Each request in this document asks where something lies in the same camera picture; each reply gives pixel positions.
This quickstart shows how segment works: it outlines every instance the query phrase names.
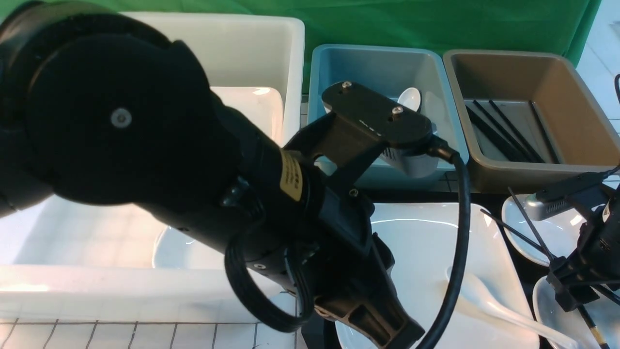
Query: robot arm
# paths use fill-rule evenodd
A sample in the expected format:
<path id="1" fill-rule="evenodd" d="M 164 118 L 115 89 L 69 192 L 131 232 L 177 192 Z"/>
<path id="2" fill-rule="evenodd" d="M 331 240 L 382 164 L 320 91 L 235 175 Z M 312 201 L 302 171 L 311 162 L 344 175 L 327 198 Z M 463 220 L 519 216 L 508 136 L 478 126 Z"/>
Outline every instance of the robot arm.
<path id="1" fill-rule="evenodd" d="M 0 26 L 0 217 L 51 194 L 133 202 L 224 253 L 232 288 L 265 324 L 292 332 L 315 309 L 403 349 L 425 331 L 398 301 L 374 206 L 353 184 L 388 147 L 429 153 L 462 172 L 466 207 L 446 300 L 420 345 L 433 347 L 463 277 L 464 165 L 426 117 L 395 115 L 361 85 L 323 99 L 332 112 L 281 149 L 211 92 L 184 43 L 92 4 L 28 2 Z M 332 176 L 314 166 L 321 155 L 338 165 Z M 301 316 L 271 304 L 247 268 L 297 295 Z"/>

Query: metal screw head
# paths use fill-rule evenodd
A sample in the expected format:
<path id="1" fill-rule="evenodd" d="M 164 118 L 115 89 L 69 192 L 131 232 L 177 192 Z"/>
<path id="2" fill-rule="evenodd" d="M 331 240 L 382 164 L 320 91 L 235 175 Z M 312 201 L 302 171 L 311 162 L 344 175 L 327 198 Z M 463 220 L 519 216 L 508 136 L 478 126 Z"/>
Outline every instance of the metal screw head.
<path id="1" fill-rule="evenodd" d="M 110 121 L 117 129 L 124 129 L 131 125 L 131 113 L 127 109 L 118 108 L 112 112 Z"/>

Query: green cloth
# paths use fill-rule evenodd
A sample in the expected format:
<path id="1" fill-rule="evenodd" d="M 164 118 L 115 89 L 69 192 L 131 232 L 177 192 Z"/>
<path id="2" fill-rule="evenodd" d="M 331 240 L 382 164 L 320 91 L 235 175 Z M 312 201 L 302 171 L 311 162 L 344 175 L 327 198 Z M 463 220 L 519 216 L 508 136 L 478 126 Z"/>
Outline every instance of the green cloth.
<path id="1" fill-rule="evenodd" d="M 576 65 L 601 0 L 91 0 L 116 11 L 296 17 L 306 24 L 304 90 L 323 43 L 550 52 Z M 6 16 L 22 0 L 3 0 Z"/>

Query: black chopstick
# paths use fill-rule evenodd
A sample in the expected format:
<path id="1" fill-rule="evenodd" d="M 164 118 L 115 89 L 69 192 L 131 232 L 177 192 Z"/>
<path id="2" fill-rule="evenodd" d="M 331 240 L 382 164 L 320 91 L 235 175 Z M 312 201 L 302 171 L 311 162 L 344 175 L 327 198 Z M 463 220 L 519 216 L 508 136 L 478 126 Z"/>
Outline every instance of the black chopstick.
<path id="1" fill-rule="evenodd" d="M 592 337 L 594 337 L 594 339 L 598 343 L 598 346 L 601 347 L 601 349 L 609 349 L 607 341 L 605 340 L 605 338 L 603 338 L 603 335 L 598 330 L 598 327 L 596 327 L 596 324 L 594 323 L 594 320 L 592 320 L 592 317 L 590 317 L 590 315 L 588 314 L 588 311 L 585 310 L 585 307 L 577 307 L 577 310 L 579 310 L 579 314 L 582 316 L 585 324 L 588 325 L 590 333 L 592 333 Z"/>
<path id="2" fill-rule="evenodd" d="M 489 112 L 486 109 L 484 109 L 484 107 L 482 107 L 482 105 L 480 103 L 478 103 L 478 101 L 474 100 L 474 105 L 478 109 L 480 109 L 480 111 L 487 117 L 487 119 L 489 121 L 491 121 L 491 124 L 493 124 L 493 126 L 495 126 L 495 128 L 504 136 L 504 138 L 510 144 L 512 144 L 512 146 L 515 149 L 517 149 L 517 151 L 519 151 L 529 162 L 533 162 L 534 161 L 530 157 L 529 153 L 521 146 L 521 144 L 519 142 L 517 142 L 516 139 L 514 137 L 512 137 L 512 135 L 510 135 L 510 133 L 508 131 L 506 131 L 506 129 L 504 129 L 503 126 L 500 125 L 499 122 L 497 122 L 497 120 L 495 120 L 493 115 L 489 114 Z"/>
<path id="3" fill-rule="evenodd" d="M 502 136 L 500 136 L 491 126 L 487 125 L 471 108 L 467 107 L 467 113 L 472 124 L 474 124 L 487 138 L 495 145 L 509 161 L 527 162 L 528 160 Z"/>
<path id="4" fill-rule="evenodd" d="M 551 160 L 553 161 L 553 163 L 560 163 L 560 160 L 557 157 L 556 151 L 554 150 L 553 145 L 551 145 L 551 140 L 549 139 L 549 135 L 547 134 L 547 132 L 545 131 L 543 127 L 543 121 L 541 120 L 541 117 L 538 115 L 538 111 L 536 110 L 536 106 L 534 105 L 534 102 L 528 101 L 528 103 L 529 103 L 529 108 L 532 110 L 532 114 L 534 114 L 534 120 L 536 121 L 536 125 L 538 125 L 538 129 L 541 131 L 542 139 L 544 140 L 545 145 L 549 149 L 549 154 L 551 154 Z"/>
<path id="5" fill-rule="evenodd" d="M 508 192 L 510 192 L 510 196 L 512 196 L 515 205 L 517 206 L 517 208 L 519 208 L 519 211 L 521 211 L 521 214 L 523 215 L 523 218 L 525 218 L 525 221 L 528 223 L 529 228 L 532 230 L 532 233 L 534 233 L 534 236 L 538 240 L 538 244 L 542 247 L 544 254 L 549 259 L 549 262 L 551 262 L 555 259 L 555 256 L 551 254 L 551 251 L 549 251 L 549 247 L 547 247 L 547 245 L 544 243 L 543 238 L 541 237 L 540 233 L 538 233 L 538 229 L 536 229 L 536 227 L 532 223 L 532 220 L 529 219 L 528 213 L 525 212 L 523 205 L 521 205 L 521 201 L 517 199 L 515 193 L 512 191 L 512 188 L 508 187 Z"/>
<path id="6" fill-rule="evenodd" d="M 489 217 L 493 221 L 495 221 L 495 223 L 497 223 L 497 225 L 499 225 L 499 226 L 501 226 L 501 227 L 503 227 L 505 229 L 508 229 L 511 233 L 513 233 L 517 237 L 520 237 L 521 239 L 523 239 L 523 241 L 525 241 L 526 243 L 531 245 L 533 248 L 537 249 L 541 253 L 544 253 L 543 249 L 539 245 L 537 245 L 535 242 L 533 242 L 527 236 L 523 235 L 522 233 L 519 233 L 519 231 L 517 231 L 513 227 L 509 226 L 508 224 L 506 224 L 501 219 L 493 216 L 491 213 L 485 211 L 484 209 L 481 209 L 480 212 L 482 212 L 487 217 Z M 553 259 L 557 258 L 552 253 L 550 253 L 550 255 L 551 255 L 551 257 L 553 257 Z M 615 295 L 615 293 L 611 292 L 606 287 L 603 287 L 602 285 L 596 285 L 596 286 L 592 286 L 592 287 L 594 287 L 594 289 L 599 291 L 602 295 L 606 296 L 607 298 L 609 298 L 610 300 L 612 300 L 616 304 L 620 305 L 620 297 L 617 297 Z M 581 315 L 581 317 L 583 318 L 583 321 L 586 323 L 586 325 L 590 329 L 590 333 L 592 333 L 592 335 L 594 336 L 594 339 L 598 343 L 599 347 L 601 349 L 609 349 L 609 345 L 607 344 L 607 341 L 605 340 L 605 338 L 603 337 L 601 332 L 598 330 L 598 327 L 596 327 L 596 324 L 594 323 L 594 320 L 592 319 L 592 317 L 590 316 L 590 314 L 586 310 L 585 306 L 578 306 L 577 310 L 579 310 L 579 314 Z"/>
<path id="7" fill-rule="evenodd" d="M 495 221 L 495 223 L 497 223 L 498 225 L 501 225 L 504 229 L 508 229 L 511 233 L 515 234 L 516 236 L 518 236 L 521 240 L 527 242 L 530 246 L 532 246 L 533 248 L 537 249 L 538 252 L 544 254 L 544 251 L 542 250 L 542 248 L 534 241 L 532 241 L 530 238 L 528 238 L 527 236 L 523 235 L 522 233 L 519 233 L 519 231 L 517 231 L 517 229 L 514 229 L 513 227 L 509 226 L 508 224 L 504 223 L 504 221 L 502 221 L 501 219 L 494 217 L 491 213 L 481 209 L 480 212 L 484 213 L 486 216 L 488 216 L 489 218 L 491 218 L 492 220 Z"/>
<path id="8" fill-rule="evenodd" d="M 510 130 L 512 130 L 512 133 L 514 133 L 515 136 L 521 141 L 523 146 L 529 152 L 530 156 L 532 156 L 534 160 L 536 160 L 537 162 L 544 163 L 543 158 L 541 158 L 541 156 L 538 155 L 536 150 L 531 146 L 531 144 L 529 144 L 528 140 L 525 139 L 523 134 L 521 134 L 521 132 L 519 132 L 519 130 L 515 127 L 515 125 L 512 122 L 510 122 L 510 119 L 506 116 L 506 114 L 502 112 L 502 110 L 497 106 L 497 104 L 495 104 L 495 102 L 491 100 L 489 100 L 489 104 L 491 105 L 491 107 L 493 107 L 495 112 L 502 118 L 502 120 L 508 125 Z"/>
<path id="9" fill-rule="evenodd" d="M 620 306 L 620 296 L 618 296 L 617 294 L 613 293 L 610 289 L 606 288 L 603 285 L 596 285 L 596 286 L 592 286 L 593 289 L 597 290 L 600 294 L 604 295 L 605 297 L 607 297 L 610 301 L 616 303 L 617 305 Z"/>

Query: white spoon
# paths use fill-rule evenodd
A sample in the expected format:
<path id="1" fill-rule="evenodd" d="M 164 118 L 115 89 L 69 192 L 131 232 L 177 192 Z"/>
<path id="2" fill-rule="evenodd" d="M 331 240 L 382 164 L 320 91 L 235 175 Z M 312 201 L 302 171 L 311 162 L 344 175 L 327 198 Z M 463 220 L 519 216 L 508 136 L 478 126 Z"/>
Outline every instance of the white spoon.
<path id="1" fill-rule="evenodd" d="M 450 280 L 452 267 L 446 270 L 446 278 Z M 492 317 L 511 322 L 523 328 L 530 329 L 533 332 L 556 342 L 560 347 L 566 349 L 577 349 L 577 341 L 551 329 L 543 324 L 518 314 L 503 305 L 501 305 L 491 294 L 487 286 L 484 286 L 482 280 L 471 273 L 465 273 L 463 283 L 461 285 L 460 301 L 467 301 L 476 306 L 480 311 Z"/>
<path id="2" fill-rule="evenodd" d="M 422 94 L 420 90 L 417 88 L 407 88 L 401 93 L 401 96 L 398 97 L 398 104 L 402 104 L 415 112 L 419 112 L 420 106 L 422 105 Z"/>

